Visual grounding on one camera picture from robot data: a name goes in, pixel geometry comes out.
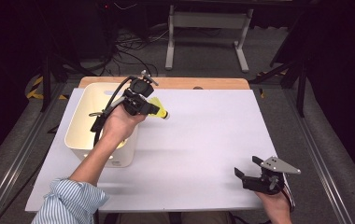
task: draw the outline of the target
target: blue striped sleeve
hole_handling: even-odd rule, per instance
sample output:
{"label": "blue striped sleeve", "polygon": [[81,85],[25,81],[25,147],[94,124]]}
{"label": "blue striped sleeve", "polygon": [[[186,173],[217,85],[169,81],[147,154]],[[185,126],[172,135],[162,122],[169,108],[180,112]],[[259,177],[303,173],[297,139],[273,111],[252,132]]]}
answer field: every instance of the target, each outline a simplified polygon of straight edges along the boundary
{"label": "blue striped sleeve", "polygon": [[55,179],[32,223],[93,223],[92,214],[108,199],[88,183]]}

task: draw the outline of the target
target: person's hand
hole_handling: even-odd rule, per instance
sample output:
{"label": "person's hand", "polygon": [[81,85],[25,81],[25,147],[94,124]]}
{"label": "person's hand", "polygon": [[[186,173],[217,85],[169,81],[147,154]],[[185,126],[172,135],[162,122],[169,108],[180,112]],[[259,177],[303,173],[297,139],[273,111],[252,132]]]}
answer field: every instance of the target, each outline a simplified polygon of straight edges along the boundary
{"label": "person's hand", "polygon": [[275,195],[268,195],[255,191],[255,194],[262,200],[265,213],[273,224],[291,223],[289,202],[282,192]]}
{"label": "person's hand", "polygon": [[104,125],[102,138],[113,138],[120,142],[131,136],[135,126],[145,120],[145,115],[132,116],[128,114],[123,105],[118,105]]}

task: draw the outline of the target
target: wire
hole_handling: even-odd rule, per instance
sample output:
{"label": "wire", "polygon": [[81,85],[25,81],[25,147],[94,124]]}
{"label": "wire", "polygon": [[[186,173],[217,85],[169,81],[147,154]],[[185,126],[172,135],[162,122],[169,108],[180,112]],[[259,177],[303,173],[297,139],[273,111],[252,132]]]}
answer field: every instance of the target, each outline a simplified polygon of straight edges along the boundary
{"label": "wire", "polygon": [[124,48],[123,51],[128,51],[126,49],[140,50],[145,48],[151,43],[154,43],[159,40],[168,40],[167,38],[163,38],[164,35],[168,33],[168,30],[162,31],[162,33],[158,36],[149,37],[149,41],[144,41],[139,37],[134,35],[130,35],[128,33],[120,34],[120,38],[115,42],[117,46]]}
{"label": "wire", "polygon": [[144,62],[143,62],[142,60],[140,60],[138,57],[136,57],[136,56],[134,56],[134,55],[132,55],[132,54],[130,54],[130,53],[127,53],[127,52],[125,52],[125,51],[122,51],[122,50],[120,50],[119,53],[124,53],[124,54],[129,55],[129,56],[131,56],[131,57],[137,59],[138,61],[140,61],[141,64],[143,64],[143,65],[146,67],[146,69],[147,69],[147,71],[149,72],[149,75],[150,75],[150,76],[151,76],[151,71],[150,71],[150,69],[148,68],[148,65],[154,67],[155,70],[156,70],[157,76],[158,76],[158,70],[157,70],[157,67],[156,67],[154,64],[151,64],[151,63],[144,63]]}
{"label": "wire", "polygon": [[245,221],[242,217],[238,217],[238,216],[234,216],[232,213],[230,213],[230,216],[234,219],[238,219],[239,221],[241,221],[244,224],[249,224],[247,221]]}
{"label": "wire", "polygon": [[136,7],[136,6],[137,6],[137,4],[133,4],[133,5],[128,6],[128,7],[120,7],[119,5],[117,5],[117,3],[114,3],[114,5],[115,5],[117,8],[121,9],[121,10],[125,10],[125,9],[128,9],[128,8]]}
{"label": "wire", "polygon": [[[83,67],[84,69],[88,70],[88,71],[95,71],[95,70],[98,70],[98,69],[101,69],[103,67],[105,67],[108,63],[110,63],[111,61],[111,57],[107,58],[106,60],[104,60],[102,63],[99,63],[95,66],[92,66],[92,67]],[[79,71],[77,71],[76,69],[74,68],[66,68],[64,67],[64,70],[67,72],[67,73],[70,73],[70,74],[80,74]]]}
{"label": "wire", "polygon": [[119,87],[113,92],[113,95],[111,95],[110,100],[108,101],[106,108],[108,109],[108,107],[111,105],[111,103],[113,103],[114,98],[116,98],[117,93],[119,93],[119,91],[121,90],[122,86],[127,83],[129,80],[132,80],[133,77],[127,77],[126,79],[123,80],[122,83],[120,83]]}
{"label": "wire", "polygon": [[121,75],[121,70],[120,70],[120,65],[116,62],[116,59],[113,58],[113,62],[117,65],[117,67],[119,68],[119,76]]}

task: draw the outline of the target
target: metal stand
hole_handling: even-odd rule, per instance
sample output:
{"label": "metal stand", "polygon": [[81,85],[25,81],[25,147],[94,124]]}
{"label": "metal stand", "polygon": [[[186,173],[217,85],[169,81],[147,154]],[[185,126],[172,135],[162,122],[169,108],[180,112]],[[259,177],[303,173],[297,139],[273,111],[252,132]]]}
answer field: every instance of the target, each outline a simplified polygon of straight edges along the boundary
{"label": "metal stand", "polygon": [[224,13],[199,13],[199,12],[175,12],[174,6],[169,9],[169,42],[166,52],[165,69],[172,70],[174,61],[175,27],[200,27],[200,28],[224,28],[240,29],[241,35],[238,41],[234,42],[236,55],[244,73],[249,71],[247,60],[245,59],[242,47],[248,32],[253,9],[249,9],[247,14],[224,14]]}
{"label": "metal stand", "polygon": [[306,81],[306,65],[305,62],[293,61],[290,63],[284,63],[281,66],[265,73],[260,77],[256,77],[252,80],[248,80],[249,84],[259,84],[270,77],[278,75],[279,73],[288,70],[284,78],[280,81],[282,89],[289,89],[292,87],[294,82],[299,78],[299,86],[297,92],[296,108],[300,116],[304,117],[304,96],[305,96],[305,81]]}

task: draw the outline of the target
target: plastic container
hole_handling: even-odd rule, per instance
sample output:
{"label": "plastic container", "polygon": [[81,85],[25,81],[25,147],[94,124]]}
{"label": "plastic container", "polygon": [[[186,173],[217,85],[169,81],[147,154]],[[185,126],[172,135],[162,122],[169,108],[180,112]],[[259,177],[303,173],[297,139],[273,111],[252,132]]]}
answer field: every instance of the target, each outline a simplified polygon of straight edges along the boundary
{"label": "plastic container", "polygon": [[[96,117],[90,117],[89,115],[105,109],[111,95],[119,85],[120,83],[99,82],[90,84],[85,88],[64,138],[65,144],[72,149],[80,160],[84,160],[93,148],[95,133],[91,132],[91,127]],[[127,87],[128,85],[124,85],[121,92]],[[105,167],[125,167],[131,164],[134,159],[136,139],[137,126],[125,143],[120,144],[113,152]]]}

